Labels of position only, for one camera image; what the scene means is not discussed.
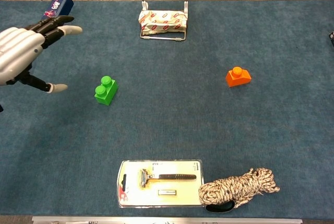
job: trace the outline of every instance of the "green toy block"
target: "green toy block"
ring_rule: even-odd
[[[103,76],[101,85],[95,89],[95,98],[101,104],[110,105],[117,89],[116,80],[111,79],[109,76]]]

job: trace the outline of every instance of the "razor package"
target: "razor package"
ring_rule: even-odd
[[[201,206],[200,160],[123,161],[117,178],[120,207]]]

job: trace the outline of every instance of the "razor handle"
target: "razor handle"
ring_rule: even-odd
[[[162,180],[195,180],[194,174],[160,174],[159,179]]]

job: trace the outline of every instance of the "rope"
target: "rope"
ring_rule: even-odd
[[[251,168],[243,176],[232,176],[206,183],[199,188],[198,193],[203,205],[220,205],[234,201],[234,208],[237,208],[248,203],[256,194],[278,191],[280,188],[276,186],[271,170]]]

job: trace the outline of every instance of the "blue box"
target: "blue box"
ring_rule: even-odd
[[[72,7],[72,0],[52,0],[41,20],[50,17],[57,17],[59,15],[69,15]]]

